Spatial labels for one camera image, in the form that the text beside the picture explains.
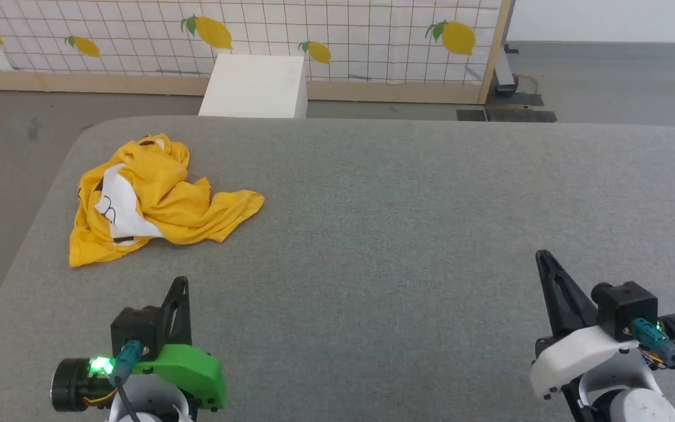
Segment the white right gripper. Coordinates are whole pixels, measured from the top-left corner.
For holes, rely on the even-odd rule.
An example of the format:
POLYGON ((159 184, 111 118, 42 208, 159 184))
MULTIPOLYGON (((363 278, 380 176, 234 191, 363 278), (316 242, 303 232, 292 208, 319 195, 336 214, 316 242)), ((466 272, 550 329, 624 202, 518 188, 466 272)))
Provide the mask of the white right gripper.
POLYGON ((542 294, 555 340, 539 339, 530 386, 548 400, 664 400, 654 372, 675 370, 675 314, 654 324, 635 319, 615 337, 597 325, 598 309, 557 259, 536 252, 542 294))

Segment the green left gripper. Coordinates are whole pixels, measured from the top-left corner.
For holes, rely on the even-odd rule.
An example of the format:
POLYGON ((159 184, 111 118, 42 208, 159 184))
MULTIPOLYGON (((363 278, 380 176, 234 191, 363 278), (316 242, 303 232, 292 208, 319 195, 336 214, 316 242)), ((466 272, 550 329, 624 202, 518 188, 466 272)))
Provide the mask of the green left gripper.
POLYGON ((161 305, 161 349, 150 359, 139 343, 115 357, 67 358, 56 367, 50 400, 56 411, 101 410, 126 402, 135 411, 219 411, 227 405, 220 362, 192 345, 189 280, 177 276, 161 305))

